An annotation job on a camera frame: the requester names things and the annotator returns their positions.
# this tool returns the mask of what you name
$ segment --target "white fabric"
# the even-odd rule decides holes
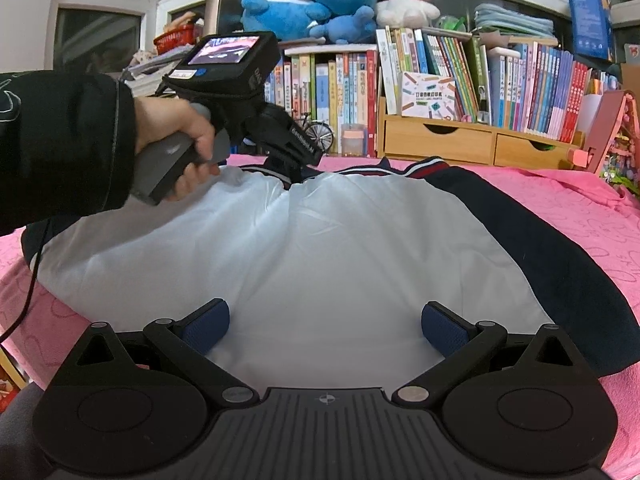
[[[437,300],[516,333],[551,322],[511,257],[455,196],[402,176],[279,179],[226,167],[184,202],[134,199],[45,248],[39,280],[117,331],[225,299],[210,358],[267,386],[398,386],[442,357],[420,313]]]

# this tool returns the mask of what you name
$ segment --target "blue package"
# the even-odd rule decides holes
[[[569,0],[574,54],[612,59],[609,10],[602,0]]]

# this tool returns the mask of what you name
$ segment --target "ribbed black surface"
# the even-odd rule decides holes
[[[50,480],[78,480],[56,472]],[[428,412],[378,389],[273,389],[260,405],[223,413],[189,456],[140,480],[506,480],[454,448]],[[575,475],[604,480],[596,470]]]

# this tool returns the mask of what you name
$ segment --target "bicycle wheel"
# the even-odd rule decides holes
[[[334,131],[322,121],[310,121],[305,128],[305,133],[316,142],[324,153],[328,153],[334,143]]]

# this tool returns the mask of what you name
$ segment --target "blue gripper pad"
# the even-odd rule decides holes
[[[229,330],[229,306],[226,301],[211,300],[183,322],[181,339],[199,354],[207,355]]]
[[[422,309],[422,335],[447,358],[470,341],[468,331],[431,303]]]

